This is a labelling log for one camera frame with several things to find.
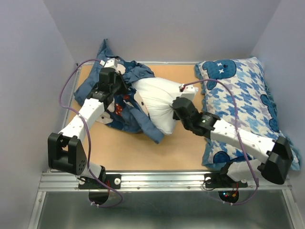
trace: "wooden table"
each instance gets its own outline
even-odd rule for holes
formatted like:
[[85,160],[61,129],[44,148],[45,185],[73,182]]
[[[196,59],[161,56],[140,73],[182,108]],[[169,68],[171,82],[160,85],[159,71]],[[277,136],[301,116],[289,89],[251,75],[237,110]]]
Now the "wooden table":
[[[194,65],[150,65],[156,77],[179,83],[196,80]],[[81,69],[77,88],[88,77],[92,65]],[[202,109],[203,95],[200,84],[194,105]],[[74,100],[73,108],[80,106]],[[154,143],[144,134],[131,134],[119,131],[102,123],[95,122],[90,130],[92,138],[92,162],[103,165],[107,170],[196,170],[206,169],[201,165],[206,141],[184,129],[178,122],[172,135],[165,136],[160,144]],[[84,142],[85,151],[88,141]]]

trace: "white wall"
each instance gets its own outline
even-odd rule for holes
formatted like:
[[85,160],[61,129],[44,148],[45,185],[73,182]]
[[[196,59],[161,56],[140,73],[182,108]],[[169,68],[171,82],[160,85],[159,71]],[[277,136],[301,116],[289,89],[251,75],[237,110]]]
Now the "white wall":
[[280,0],[44,0],[78,62],[104,38],[127,60],[248,56]]
[[0,31],[0,228],[25,229],[75,62],[41,0],[2,1]]
[[[253,54],[266,65],[265,78],[278,107],[280,128],[305,159],[305,1],[282,0]],[[305,173],[291,173],[305,220]]]

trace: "blue patterned fabric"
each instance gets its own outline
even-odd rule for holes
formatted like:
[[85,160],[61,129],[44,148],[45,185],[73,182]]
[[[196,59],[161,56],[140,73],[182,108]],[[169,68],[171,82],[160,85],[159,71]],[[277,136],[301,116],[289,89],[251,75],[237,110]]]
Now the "blue patterned fabric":
[[[152,70],[144,64],[136,61],[126,62],[123,58],[115,56],[107,40],[104,40],[96,59],[107,62],[109,58],[117,59],[118,69],[123,73],[123,78],[128,84],[139,79],[154,77]],[[88,78],[74,93],[75,100],[79,105],[83,105],[87,95],[98,82],[102,67],[98,62],[95,62]],[[133,87],[130,87],[127,94],[115,95],[113,102],[97,121],[118,130],[132,133],[143,132],[155,143],[160,143],[164,138],[164,134],[150,120],[143,99]]]
[[[267,85],[261,63],[255,57],[243,60],[218,60],[195,65],[199,79],[217,79],[233,92],[238,107],[239,127],[257,135],[277,139],[279,130],[277,109]],[[234,123],[234,105],[230,94],[216,82],[202,84],[203,110]],[[291,145],[293,170],[299,170],[301,157]],[[202,165],[220,169],[227,162],[245,161],[241,150],[223,142],[207,139]]]

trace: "blue and white pillow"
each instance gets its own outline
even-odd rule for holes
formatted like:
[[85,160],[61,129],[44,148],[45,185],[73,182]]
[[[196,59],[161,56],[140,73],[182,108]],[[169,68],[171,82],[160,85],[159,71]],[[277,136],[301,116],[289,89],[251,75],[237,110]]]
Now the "blue and white pillow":
[[[255,57],[242,60],[218,60],[195,65],[199,79],[217,79],[233,92],[238,107],[239,127],[257,135],[277,139],[279,130],[277,110],[264,81],[261,63]],[[216,82],[202,84],[203,110],[234,123],[234,105],[230,94]],[[293,170],[300,169],[300,156],[291,145],[294,160]],[[203,165],[220,169],[227,162],[244,161],[241,150],[223,142],[207,139]]]

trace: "gray floor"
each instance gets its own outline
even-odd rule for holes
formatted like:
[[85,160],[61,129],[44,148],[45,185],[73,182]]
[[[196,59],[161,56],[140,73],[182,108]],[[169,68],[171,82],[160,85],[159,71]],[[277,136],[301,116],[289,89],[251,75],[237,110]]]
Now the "gray floor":
[[[251,194],[241,191],[240,199]],[[258,191],[241,206],[206,195],[217,192],[133,192],[115,208],[92,207],[87,192],[47,193],[40,229],[293,229],[280,190]]]

